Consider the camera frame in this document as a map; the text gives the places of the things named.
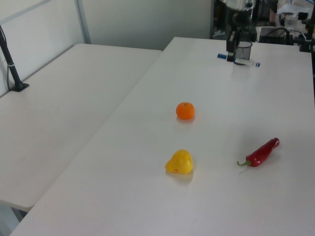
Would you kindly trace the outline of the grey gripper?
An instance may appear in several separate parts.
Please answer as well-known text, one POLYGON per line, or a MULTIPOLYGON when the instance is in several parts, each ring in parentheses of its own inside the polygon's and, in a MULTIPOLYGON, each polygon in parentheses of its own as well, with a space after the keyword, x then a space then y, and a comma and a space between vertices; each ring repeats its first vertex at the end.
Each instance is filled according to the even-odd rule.
POLYGON ((254 0, 227 0, 226 23, 236 31, 231 31, 226 41, 227 61, 233 62, 237 43, 240 42, 243 29, 252 22, 252 11, 255 7, 254 0))

